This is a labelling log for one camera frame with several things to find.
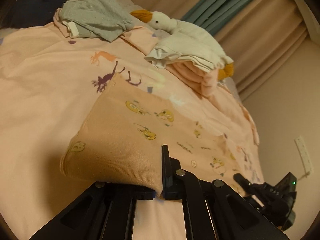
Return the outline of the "pink cartoon print garment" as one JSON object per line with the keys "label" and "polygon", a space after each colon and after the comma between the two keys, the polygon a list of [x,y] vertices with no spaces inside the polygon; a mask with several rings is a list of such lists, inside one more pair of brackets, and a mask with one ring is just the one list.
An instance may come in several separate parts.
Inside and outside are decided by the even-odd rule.
{"label": "pink cartoon print garment", "polygon": [[180,113],[166,99],[115,75],[94,103],[61,159],[69,177],[142,185],[161,194],[162,146],[199,179],[222,179],[241,196],[234,175],[259,180],[253,166],[258,136],[248,111],[223,88],[196,112]]}

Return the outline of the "white power strip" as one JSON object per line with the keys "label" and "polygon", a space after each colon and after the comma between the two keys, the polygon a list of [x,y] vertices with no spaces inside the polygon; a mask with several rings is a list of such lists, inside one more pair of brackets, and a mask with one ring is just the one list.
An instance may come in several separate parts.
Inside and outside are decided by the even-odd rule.
{"label": "white power strip", "polygon": [[294,142],[297,147],[298,153],[300,155],[300,158],[304,167],[305,175],[310,176],[313,173],[313,165],[312,165],[312,161],[311,161],[308,149],[304,142],[304,139],[300,135],[294,140]]}

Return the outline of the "pink folded garment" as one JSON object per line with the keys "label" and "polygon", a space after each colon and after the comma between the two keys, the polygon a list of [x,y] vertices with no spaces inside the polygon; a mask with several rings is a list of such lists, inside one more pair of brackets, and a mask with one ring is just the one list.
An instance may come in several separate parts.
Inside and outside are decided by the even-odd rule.
{"label": "pink folded garment", "polygon": [[206,98],[210,97],[216,90],[219,73],[217,69],[205,72],[191,61],[182,61],[167,64],[166,70]]}

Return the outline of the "pink printed duvet cover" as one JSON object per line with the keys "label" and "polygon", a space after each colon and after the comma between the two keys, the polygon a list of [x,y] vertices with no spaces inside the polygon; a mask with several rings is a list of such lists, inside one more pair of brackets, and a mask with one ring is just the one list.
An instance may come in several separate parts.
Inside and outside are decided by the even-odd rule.
{"label": "pink printed duvet cover", "polygon": [[[60,163],[115,75],[169,100],[182,114],[193,111],[200,121],[206,119],[201,107],[214,101],[216,90],[206,98],[166,68],[146,61],[159,41],[145,27],[113,42],[73,40],[53,23],[21,29],[2,40],[1,215],[18,239],[29,239],[94,184],[64,175]],[[244,176],[253,183],[264,181],[258,145],[253,166],[259,180]]]}

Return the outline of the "white folded garment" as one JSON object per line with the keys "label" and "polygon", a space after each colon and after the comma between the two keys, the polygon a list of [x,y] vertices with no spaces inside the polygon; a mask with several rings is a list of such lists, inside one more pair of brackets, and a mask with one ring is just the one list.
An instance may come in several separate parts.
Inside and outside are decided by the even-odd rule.
{"label": "white folded garment", "polygon": [[205,73],[222,69],[228,63],[228,58],[223,53],[182,33],[160,40],[145,60],[158,69],[164,69],[173,63],[190,62]]}

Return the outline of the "beige curtain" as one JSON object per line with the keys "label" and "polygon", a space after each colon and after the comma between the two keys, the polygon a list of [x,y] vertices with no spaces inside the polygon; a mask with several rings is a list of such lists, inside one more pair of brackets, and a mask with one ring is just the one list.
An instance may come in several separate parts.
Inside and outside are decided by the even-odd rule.
{"label": "beige curtain", "polygon": [[[181,19],[199,0],[131,0]],[[249,97],[292,55],[308,31],[294,0],[253,0],[213,35],[234,60],[236,87]]]}

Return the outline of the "white goose plush toy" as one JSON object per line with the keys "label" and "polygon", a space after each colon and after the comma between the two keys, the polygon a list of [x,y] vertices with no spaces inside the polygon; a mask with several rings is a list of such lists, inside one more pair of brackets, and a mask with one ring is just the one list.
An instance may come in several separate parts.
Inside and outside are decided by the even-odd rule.
{"label": "white goose plush toy", "polygon": [[156,30],[162,30],[170,35],[182,33],[191,38],[194,38],[210,47],[214,50],[223,53],[228,58],[228,63],[222,69],[217,69],[219,71],[217,79],[223,80],[227,77],[231,77],[234,74],[234,61],[231,59],[210,33],[208,33],[203,28],[189,22],[177,20],[170,18],[166,14],[158,11],[147,11],[147,10],[135,10],[130,12],[130,14],[146,23],[148,26]]}

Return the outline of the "teal curtain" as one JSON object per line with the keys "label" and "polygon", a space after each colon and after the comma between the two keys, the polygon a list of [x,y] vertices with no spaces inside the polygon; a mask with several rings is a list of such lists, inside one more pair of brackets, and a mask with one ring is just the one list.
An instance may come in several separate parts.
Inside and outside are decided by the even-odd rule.
{"label": "teal curtain", "polygon": [[199,0],[181,20],[215,35],[251,1],[253,0]]}

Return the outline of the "grey garment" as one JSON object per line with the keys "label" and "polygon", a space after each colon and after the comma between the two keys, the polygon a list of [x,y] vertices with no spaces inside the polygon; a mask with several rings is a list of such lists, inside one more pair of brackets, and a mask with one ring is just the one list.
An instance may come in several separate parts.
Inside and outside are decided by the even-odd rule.
{"label": "grey garment", "polygon": [[130,14],[117,0],[68,1],[59,16],[72,38],[100,37],[112,42],[134,27]]}

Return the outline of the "dark navy garment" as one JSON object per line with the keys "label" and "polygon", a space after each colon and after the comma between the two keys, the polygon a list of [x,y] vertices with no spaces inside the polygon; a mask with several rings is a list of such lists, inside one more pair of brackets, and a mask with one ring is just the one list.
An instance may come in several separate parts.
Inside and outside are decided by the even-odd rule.
{"label": "dark navy garment", "polygon": [[17,0],[8,13],[9,28],[44,26],[68,0]]}

